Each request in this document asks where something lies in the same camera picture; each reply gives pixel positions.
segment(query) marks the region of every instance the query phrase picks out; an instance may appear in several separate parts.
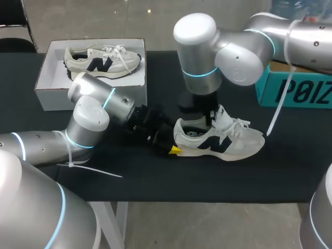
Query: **concrete floor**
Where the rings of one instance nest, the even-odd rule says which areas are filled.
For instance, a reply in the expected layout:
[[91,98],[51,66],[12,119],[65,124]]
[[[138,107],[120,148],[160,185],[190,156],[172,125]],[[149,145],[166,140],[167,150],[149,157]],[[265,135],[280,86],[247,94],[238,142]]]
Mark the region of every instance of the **concrete floor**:
[[[148,50],[175,49],[173,27],[192,12],[240,29],[267,0],[25,0],[39,52],[53,39],[145,37]],[[21,28],[0,37],[28,38]],[[297,204],[140,203],[129,206],[129,249],[299,249]]]

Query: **shoe insole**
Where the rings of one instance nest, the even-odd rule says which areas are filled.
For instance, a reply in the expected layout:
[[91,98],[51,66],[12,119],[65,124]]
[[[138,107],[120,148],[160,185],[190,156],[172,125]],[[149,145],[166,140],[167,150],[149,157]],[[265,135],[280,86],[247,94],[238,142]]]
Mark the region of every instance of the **shoe insole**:
[[190,137],[200,137],[208,132],[205,129],[196,128],[196,127],[183,127],[183,131],[187,136]]
[[78,60],[78,59],[87,59],[88,55],[87,54],[75,54],[73,55],[73,59],[74,60]]

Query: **teal box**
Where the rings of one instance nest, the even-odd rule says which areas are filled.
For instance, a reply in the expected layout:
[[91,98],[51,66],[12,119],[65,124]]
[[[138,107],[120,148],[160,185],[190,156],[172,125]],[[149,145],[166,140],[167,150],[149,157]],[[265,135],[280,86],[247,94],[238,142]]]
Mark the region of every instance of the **teal box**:
[[[270,63],[256,83],[261,106],[278,106],[288,75],[288,65]],[[332,76],[298,68],[293,74],[283,106],[331,109]]]

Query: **black n logo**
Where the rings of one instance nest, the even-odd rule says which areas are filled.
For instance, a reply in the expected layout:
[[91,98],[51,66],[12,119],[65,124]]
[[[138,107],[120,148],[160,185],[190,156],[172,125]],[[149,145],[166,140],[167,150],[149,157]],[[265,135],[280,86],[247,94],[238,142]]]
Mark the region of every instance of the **black n logo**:
[[220,141],[219,136],[210,136],[200,146],[198,146],[198,149],[210,148],[211,151],[224,153],[226,151],[226,149],[229,147],[229,145],[232,143],[231,139],[229,139],[228,136],[225,137],[222,144],[220,144],[219,141]]
[[107,72],[112,63],[113,61],[109,57],[107,57],[105,64],[103,58],[93,58],[87,70],[93,72],[97,68],[98,72]]

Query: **shoe tongue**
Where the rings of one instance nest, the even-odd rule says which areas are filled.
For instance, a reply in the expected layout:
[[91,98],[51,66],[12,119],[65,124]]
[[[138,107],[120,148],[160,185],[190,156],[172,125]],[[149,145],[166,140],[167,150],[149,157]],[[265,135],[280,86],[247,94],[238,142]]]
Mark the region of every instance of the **shoe tongue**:
[[217,129],[226,130],[228,129],[232,124],[234,123],[234,120],[227,114],[225,109],[220,106],[219,110],[216,113],[216,120],[212,120],[212,126],[214,126]]
[[87,51],[88,59],[102,58],[105,51],[89,48]]

